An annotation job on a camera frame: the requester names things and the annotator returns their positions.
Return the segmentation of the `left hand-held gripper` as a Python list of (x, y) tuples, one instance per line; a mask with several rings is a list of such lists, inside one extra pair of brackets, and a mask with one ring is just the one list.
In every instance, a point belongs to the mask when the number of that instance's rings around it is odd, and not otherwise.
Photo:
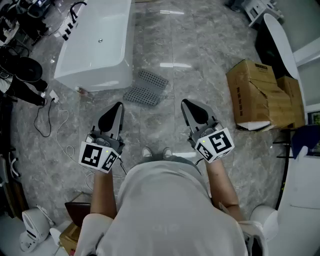
[(119, 136), (123, 127), (124, 113), (124, 105), (118, 101), (100, 117), (98, 128), (101, 131), (91, 130), (85, 141), (81, 142), (78, 159), (80, 165), (103, 173), (110, 172), (125, 145)]

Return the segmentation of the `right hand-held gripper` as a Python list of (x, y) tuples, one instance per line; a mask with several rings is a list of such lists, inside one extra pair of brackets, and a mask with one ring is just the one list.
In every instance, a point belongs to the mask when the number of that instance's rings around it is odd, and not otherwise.
[[(216, 121), (213, 110), (206, 104), (193, 100), (183, 99), (181, 110), (186, 122), (194, 132), (190, 132), (188, 141), (207, 163), (212, 163), (235, 148), (229, 130)], [(199, 128), (198, 124), (213, 123)]]

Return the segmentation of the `grey perforated mat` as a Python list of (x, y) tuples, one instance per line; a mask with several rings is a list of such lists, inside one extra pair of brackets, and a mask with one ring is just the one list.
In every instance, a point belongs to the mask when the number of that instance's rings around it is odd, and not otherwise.
[(158, 104), (168, 82), (162, 76), (141, 69), (130, 90), (124, 94), (123, 99), (129, 102), (155, 106)]

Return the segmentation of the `person's right forearm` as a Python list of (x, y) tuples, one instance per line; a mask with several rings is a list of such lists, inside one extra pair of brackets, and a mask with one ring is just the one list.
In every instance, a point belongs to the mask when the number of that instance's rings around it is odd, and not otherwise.
[(213, 205), (218, 209), (221, 209), (220, 205), (224, 206), (228, 214), (236, 221), (244, 221), (245, 218), (239, 205), (237, 193), (222, 160), (206, 162), (205, 166)]

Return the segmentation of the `person's left forearm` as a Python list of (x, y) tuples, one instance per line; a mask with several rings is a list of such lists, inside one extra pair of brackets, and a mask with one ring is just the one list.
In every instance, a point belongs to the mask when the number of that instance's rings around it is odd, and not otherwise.
[(97, 171), (94, 174), (90, 213), (101, 214), (111, 219), (114, 219), (117, 215), (113, 173), (111, 170), (109, 173)]

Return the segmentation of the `white rectangular bathtub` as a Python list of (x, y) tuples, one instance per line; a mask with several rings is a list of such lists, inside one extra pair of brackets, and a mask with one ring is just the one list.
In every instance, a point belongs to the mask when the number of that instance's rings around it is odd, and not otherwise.
[(85, 0), (72, 22), (54, 79), (87, 92), (122, 89), (133, 78), (134, 0)]

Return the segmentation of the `person's blue jeans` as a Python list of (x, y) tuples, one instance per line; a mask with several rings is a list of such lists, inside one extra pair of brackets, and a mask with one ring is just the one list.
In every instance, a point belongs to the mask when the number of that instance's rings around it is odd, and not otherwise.
[(157, 153), (152, 156), (144, 156), (142, 158), (142, 160), (137, 165), (149, 163), (149, 162), (157, 162), (157, 161), (171, 161), (171, 162), (188, 164), (188, 165), (193, 166), (198, 171), (198, 173), (201, 175), (200, 170), (193, 162), (191, 162), (190, 160), (185, 159), (183, 157), (175, 156), (175, 155), (164, 157), (162, 154)]

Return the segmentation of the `large brown cardboard box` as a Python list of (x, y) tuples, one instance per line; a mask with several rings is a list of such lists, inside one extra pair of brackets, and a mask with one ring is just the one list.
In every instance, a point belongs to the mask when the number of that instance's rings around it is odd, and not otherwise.
[(291, 99), (278, 87), (271, 66), (244, 59), (226, 78), (234, 120), (241, 130), (264, 132), (295, 122)]

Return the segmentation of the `black metal rack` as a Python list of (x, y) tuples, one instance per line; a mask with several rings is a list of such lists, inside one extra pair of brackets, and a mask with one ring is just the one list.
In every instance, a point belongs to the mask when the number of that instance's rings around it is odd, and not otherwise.
[(281, 181), (279, 195), (278, 195), (277, 202), (275, 205), (276, 210), (278, 210), (280, 207), (281, 200), (282, 200), (283, 193), (284, 193), (284, 189), (285, 189), (285, 185), (286, 185), (288, 169), (289, 169), (289, 162), (290, 162), (290, 159), (293, 159), (293, 156), (290, 155), (290, 151), (292, 149), (292, 142), (291, 142), (292, 137), (293, 137), (292, 133), (294, 133), (295, 131), (296, 131), (296, 129), (290, 129), (290, 128), (286, 128), (286, 129), (281, 130), (281, 132), (284, 134), (284, 139), (279, 140), (279, 141), (274, 141), (272, 143), (273, 145), (284, 146), (284, 155), (278, 155), (276, 158), (285, 160), (283, 177), (282, 177), (282, 181)]

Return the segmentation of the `black round seat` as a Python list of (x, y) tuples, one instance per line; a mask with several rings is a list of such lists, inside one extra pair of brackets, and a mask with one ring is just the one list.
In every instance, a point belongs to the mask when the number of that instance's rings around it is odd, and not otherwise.
[(34, 59), (26, 56), (19, 58), (15, 76), (24, 82), (37, 82), (42, 78), (42, 66)]

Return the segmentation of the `person's light grey shirt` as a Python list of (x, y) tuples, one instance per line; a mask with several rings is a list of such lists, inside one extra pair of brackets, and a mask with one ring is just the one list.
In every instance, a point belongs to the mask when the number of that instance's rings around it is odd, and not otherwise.
[(213, 205), (191, 165), (153, 161), (131, 168), (114, 219), (88, 214), (74, 256), (268, 256), (262, 227)]

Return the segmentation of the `dark blue cloth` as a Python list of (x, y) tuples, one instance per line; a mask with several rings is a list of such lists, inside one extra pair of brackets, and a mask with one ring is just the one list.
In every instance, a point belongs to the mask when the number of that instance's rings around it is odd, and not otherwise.
[(320, 141), (320, 125), (310, 124), (299, 127), (291, 138), (292, 156), (296, 159), (303, 147), (313, 149)]

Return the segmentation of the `white low cabinet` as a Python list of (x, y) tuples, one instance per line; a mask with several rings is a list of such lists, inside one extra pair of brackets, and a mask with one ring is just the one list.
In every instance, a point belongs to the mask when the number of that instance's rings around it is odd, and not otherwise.
[(276, 4), (274, 0), (244, 0), (241, 6), (250, 19), (248, 26), (253, 28), (256, 24), (260, 24), (264, 14), (270, 14), (277, 20), (284, 19)]

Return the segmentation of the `black office chair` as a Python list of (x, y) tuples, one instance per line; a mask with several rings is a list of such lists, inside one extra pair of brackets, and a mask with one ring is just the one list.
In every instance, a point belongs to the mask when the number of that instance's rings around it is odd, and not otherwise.
[(19, 24), (24, 32), (35, 42), (49, 30), (43, 22), (43, 10), (32, 0), (20, 0), (21, 15)]

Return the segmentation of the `white door panel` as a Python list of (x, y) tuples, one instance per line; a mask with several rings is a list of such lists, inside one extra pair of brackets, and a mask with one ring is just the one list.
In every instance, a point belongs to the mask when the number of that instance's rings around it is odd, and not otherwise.
[(320, 157), (303, 147), (289, 161), (278, 208), (276, 256), (313, 256), (320, 248)]

